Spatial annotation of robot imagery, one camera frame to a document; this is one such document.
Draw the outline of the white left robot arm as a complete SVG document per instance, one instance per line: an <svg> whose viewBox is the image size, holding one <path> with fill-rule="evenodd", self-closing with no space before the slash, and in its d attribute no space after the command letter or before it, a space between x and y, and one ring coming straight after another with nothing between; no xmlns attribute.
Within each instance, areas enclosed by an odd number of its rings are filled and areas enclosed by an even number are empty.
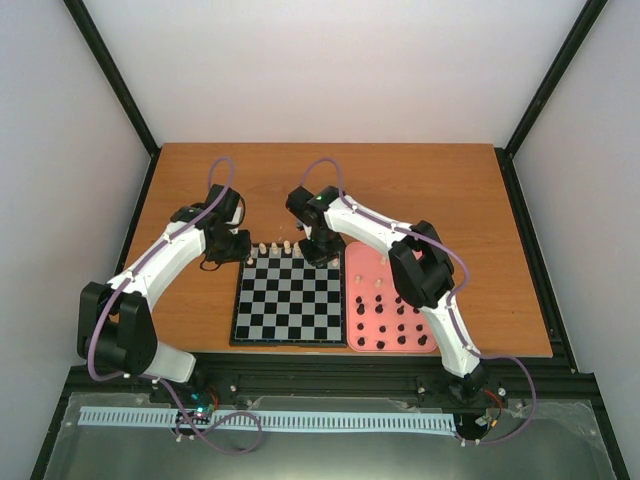
<svg viewBox="0 0 640 480"><path fill-rule="evenodd" d="M174 392L186 402L206 395L208 378L195 369L195 356L158 340L152 312L192 261L221 266L249 258L250 233L240 227L245 213L237 191L215 184L205 201L177 210L160 237L127 269L104 284L84 287L77 351L93 379L145 376L173 381Z"/></svg>

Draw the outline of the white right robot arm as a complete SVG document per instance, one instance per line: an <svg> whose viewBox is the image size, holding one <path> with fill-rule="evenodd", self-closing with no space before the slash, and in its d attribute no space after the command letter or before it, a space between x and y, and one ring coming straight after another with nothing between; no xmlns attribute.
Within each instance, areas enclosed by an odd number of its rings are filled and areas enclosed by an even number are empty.
<svg viewBox="0 0 640 480"><path fill-rule="evenodd" d="M457 305L453 262L459 257L441 243L435 228L426 221L385 217L335 186L317 194L299 186L285 207L305 232L300 248L310 264L336 258L345 247L344 235L389 260L397 295L423 314L437 342L450 398L460 405L476 400L486 373Z"/></svg>

